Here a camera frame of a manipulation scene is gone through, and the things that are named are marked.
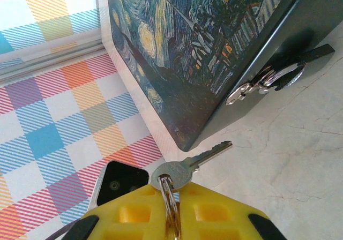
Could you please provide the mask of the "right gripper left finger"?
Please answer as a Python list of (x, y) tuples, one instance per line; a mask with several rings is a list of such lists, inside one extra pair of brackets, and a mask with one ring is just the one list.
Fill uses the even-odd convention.
[(63, 239), (166, 239), (162, 194), (145, 185), (89, 210)]

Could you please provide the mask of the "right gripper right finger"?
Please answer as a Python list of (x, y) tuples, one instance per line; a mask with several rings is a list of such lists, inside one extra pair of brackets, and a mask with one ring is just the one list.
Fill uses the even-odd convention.
[(181, 239), (285, 239), (259, 209), (196, 183), (179, 193)]

